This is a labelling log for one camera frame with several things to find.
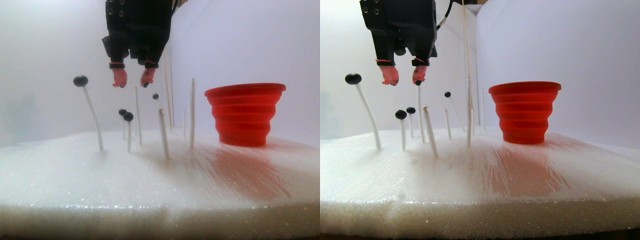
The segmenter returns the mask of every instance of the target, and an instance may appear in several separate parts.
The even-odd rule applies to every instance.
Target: red collapsible cup
[[[211,104],[220,141],[244,147],[265,145],[269,121],[285,89],[280,83],[249,83],[207,90],[204,95]]]
[[[519,144],[545,141],[552,103],[561,88],[559,83],[540,81],[505,83],[489,88],[504,141]]]

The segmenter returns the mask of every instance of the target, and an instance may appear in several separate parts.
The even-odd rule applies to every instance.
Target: white wall
[[[78,75],[89,78],[103,131],[120,130],[117,111],[132,111],[133,86],[144,66],[125,60],[127,87],[111,86],[101,42],[108,34],[104,11],[104,1],[0,1],[0,147],[94,131],[84,93],[72,83]],[[163,74],[160,68],[157,82],[139,90],[146,129],[157,128],[151,95],[160,94],[166,104]]]
[[[196,128],[216,132],[204,91],[283,83],[270,136],[319,146],[319,1],[189,0],[173,18],[173,96],[178,125],[196,79]]]
[[[488,1],[477,17],[481,88],[555,81],[550,131],[640,147],[640,2]],[[486,94],[487,124],[498,126]]]
[[[436,1],[438,19],[446,12],[448,2]],[[411,54],[407,51],[404,56],[396,56],[399,84],[382,85],[382,74],[374,61],[376,55],[371,32],[365,27],[358,1],[323,0],[320,11],[321,138],[342,138],[372,131],[355,87],[344,82],[344,76],[352,72],[359,73],[363,78],[360,84],[372,107],[378,128],[400,128],[394,113],[398,109],[417,105],[417,87],[411,83]],[[476,20],[469,10],[467,22],[472,85],[475,89]],[[460,126],[451,102],[444,97],[446,91],[452,92],[466,126],[467,70],[463,34],[462,7],[454,3],[449,19],[438,31],[435,43],[438,57],[431,59],[426,82],[421,87],[422,102],[430,106],[435,127],[445,127],[445,108],[450,111],[452,126]],[[417,117],[414,116],[415,127],[418,127]]]

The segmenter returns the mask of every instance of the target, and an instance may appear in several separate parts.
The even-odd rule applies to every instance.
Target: foam surface
[[[319,149],[159,131],[127,153],[121,132],[0,149],[0,234],[33,238],[291,238],[319,233]]]
[[[435,129],[439,159],[399,131],[321,144],[321,232],[391,238],[545,237],[640,227],[640,154],[560,134],[539,145]]]

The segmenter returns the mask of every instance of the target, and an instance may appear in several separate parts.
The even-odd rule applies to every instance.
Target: white stick
[[[127,152],[131,152],[131,122],[127,122]]]
[[[84,90],[84,96],[86,96],[86,102],[89,103],[89,108],[91,108],[91,114],[93,114],[93,121],[95,122],[95,129],[98,132],[98,148],[102,152],[104,147],[102,147],[102,132],[100,132],[100,125],[98,124],[98,118],[95,116],[95,111],[93,110],[93,104],[91,104],[91,99],[89,99],[89,93],[86,91],[86,86],[82,86]]]
[[[187,138],[187,110],[184,110],[184,116],[182,116],[182,137]]]
[[[191,129],[191,136],[189,139],[189,146],[191,146],[191,149],[193,150],[193,140],[195,140],[195,133],[196,133],[196,97],[195,97],[195,92],[196,92],[196,80],[195,78],[191,79],[191,114],[189,116],[189,119],[191,120],[191,125],[189,126]]]
[[[133,112],[136,113],[136,98],[133,98]],[[136,135],[136,137],[138,137],[138,124],[136,124],[136,122],[133,122],[133,131]]]
[[[453,106],[453,111],[456,112],[456,116],[458,117],[458,121],[460,121],[460,127],[462,127],[462,131],[466,132],[467,130],[465,130],[465,124],[462,123],[462,118],[460,118],[460,114],[458,114],[458,109],[456,108],[456,104],[453,103],[453,99],[451,99],[449,97],[449,100],[451,100],[451,105]]]
[[[120,116],[120,125],[122,126],[122,139],[126,140],[126,135],[124,133],[124,118],[122,118],[122,116]]]
[[[418,108],[420,108],[420,106],[422,105],[422,97],[420,96],[420,85],[418,85]],[[418,125],[420,125],[420,136],[422,138],[422,143],[426,143],[426,141],[424,141],[424,128],[422,127],[422,115],[418,114]]]
[[[412,116],[413,114],[409,114],[409,131],[411,132],[411,138],[413,138],[413,120]]]
[[[451,140],[451,126],[449,125],[449,111],[447,109],[444,109],[444,118],[447,122],[447,134],[449,134],[449,140]]]
[[[360,88],[360,83],[357,83],[356,89],[360,94],[360,99],[362,99],[362,103],[364,107],[367,109],[367,113],[369,114],[369,118],[371,119],[371,125],[373,125],[373,135],[376,138],[376,148],[380,149],[382,146],[380,145],[380,136],[378,135],[378,126],[376,125],[376,120],[373,118],[373,114],[371,113],[371,108],[369,108],[369,103],[367,102],[367,98],[364,97],[364,93],[362,93],[362,89]]]
[[[474,122],[474,109],[471,109],[471,135],[476,135],[476,123]]]
[[[162,113],[162,108],[158,110],[158,117],[160,118],[160,135],[162,136],[164,158],[169,159],[169,143],[167,143],[166,140],[166,127],[164,126],[164,114]]]
[[[140,105],[138,104],[138,86],[134,88],[135,96],[136,96],[136,125],[138,126],[138,141],[140,145],[142,145],[142,124],[140,124]]]
[[[465,30],[465,59],[467,61],[467,147],[471,147],[471,121],[472,121],[472,109],[474,107],[473,100],[471,99],[471,65],[469,64],[469,43],[467,38],[467,8],[465,8],[465,0],[462,0],[462,20]]]
[[[484,126],[484,88],[480,89],[480,120],[482,120],[482,132],[486,132]]]
[[[424,111],[424,118],[427,122],[427,133],[429,134],[429,144],[431,145],[431,151],[433,152],[433,158],[438,158],[438,150],[436,149],[436,139],[433,136],[433,128],[431,127],[431,119],[429,118],[429,111],[427,111],[427,106],[425,105],[422,108]]]
[[[402,132],[402,151],[406,148],[406,134],[404,133],[404,119],[400,119],[400,131]]]

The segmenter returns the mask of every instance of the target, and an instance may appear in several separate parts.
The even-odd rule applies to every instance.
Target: black round knob
[[[86,84],[89,83],[89,79],[86,78],[84,75],[80,75],[77,77],[74,77],[74,85],[75,86],[86,86]]]
[[[348,74],[344,77],[344,80],[347,81],[348,84],[355,85],[362,81],[362,76],[360,76],[360,74]]]
[[[405,111],[402,111],[402,110],[398,110],[398,111],[396,112],[396,118],[397,118],[397,119],[400,119],[400,120],[402,120],[402,119],[406,118],[406,112],[405,112]]]
[[[131,122],[133,120],[133,113],[126,112],[124,115],[122,115],[122,117],[125,121]]]

